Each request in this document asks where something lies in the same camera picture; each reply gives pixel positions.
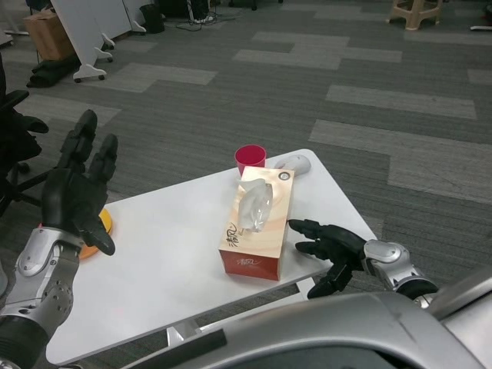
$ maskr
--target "floor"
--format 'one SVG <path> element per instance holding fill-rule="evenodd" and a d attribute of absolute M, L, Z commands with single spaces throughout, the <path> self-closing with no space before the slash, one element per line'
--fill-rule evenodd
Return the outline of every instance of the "floor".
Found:
<path fill-rule="evenodd" d="M 109 132 L 120 141 L 111 201 L 231 168 L 243 144 L 263 145 L 271 156 L 310 148 L 374 233 L 407 246 L 438 284 L 489 264 L 492 34 L 468 31 L 484 3 L 446 3 L 440 25 L 425 22 L 418 32 L 384 22 L 389 1 L 259 0 L 256 12 L 235 3 L 218 8 L 235 20 L 199 32 L 169 24 L 162 34 L 119 42 L 115 61 L 99 65 L 106 81 L 66 78 L 31 90 L 19 110 L 51 129 L 38 137 L 43 152 L 33 174 L 57 161 L 86 108 L 99 115 L 99 141 Z M 37 63 L 32 43 L 16 38 L 0 52 L 8 88 L 24 88 Z M 38 210 L 25 204 L 0 219 L 0 257 L 11 277 L 38 222 Z M 380 288 L 357 275 L 346 291 Z M 84 364 L 118 368 L 165 345 L 161 332 Z"/>

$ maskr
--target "white computer mouse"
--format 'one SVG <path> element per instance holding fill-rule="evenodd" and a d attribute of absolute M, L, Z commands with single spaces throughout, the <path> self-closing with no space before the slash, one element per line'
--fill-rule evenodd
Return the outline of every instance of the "white computer mouse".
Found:
<path fill-rule="evenodd" d="M 309 172 L 311 169 L 311 162 L 304 155 L 292 155 L 280 160 L 275 165 L 275 168 L 294 171 L 295 175 L 298 176 Z"/>

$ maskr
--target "yellow plate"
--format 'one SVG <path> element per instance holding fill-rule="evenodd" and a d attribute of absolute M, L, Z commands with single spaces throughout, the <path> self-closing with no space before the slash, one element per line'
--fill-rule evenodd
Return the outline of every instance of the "yellow plate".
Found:
<path fill-rule="evenodd" d="M 113 227 L 113 220 L 111 219 L 111 215 L 109 214 L 109 211 L 106 209 L 102 209 L 101 213 L 99 214 L 100 219 L 102 220 L 102 224 L 105 225 L 106 231 L 108 234 L 111 234 L 111 230 Z M 80 259 L 84 260 L 87 259 L 88 257 L 92 256 L 96 252 L 98 252 L 98 248 L 95 246 L 87 246 L 86 244 L 82 248 L 82 251 L 80 251 Z"/>

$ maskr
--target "red cup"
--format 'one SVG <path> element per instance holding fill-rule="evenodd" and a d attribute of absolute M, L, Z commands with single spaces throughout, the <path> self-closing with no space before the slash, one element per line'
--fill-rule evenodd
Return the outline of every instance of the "red cup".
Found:
<path fill-rule="evenodd" d="M 234 154 L 238 164 L 239 174 L 243 175 L 244 167 L 264 167 L 267 151 L 258 145 L 246 145 Z"/>

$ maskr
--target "cardboard box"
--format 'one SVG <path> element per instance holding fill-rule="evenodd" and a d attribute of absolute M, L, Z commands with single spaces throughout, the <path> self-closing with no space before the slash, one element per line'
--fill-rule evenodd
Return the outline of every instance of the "cardboard box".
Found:
<path fill-rule="evenodd" d="M 280 173 L 288 173 L 288 179 L 280 179 Z M 246 191 L 238 187 L 219 252 L 227 273 L 278 281 L 294 172 L 256 167 L 244 169 L 243 181 L 253 181 L 258 178 L 263 178 L 272 185 L 274 196 L 271 213 L 263 230 L 252 232 L 239 228 L 239 202 Z"/>
<path fill-rule="evenodd" d="M 55 13 L 36 13 L 24 18 L 24 24 L 43 60 L 63 60 L 75 53 Z"/>

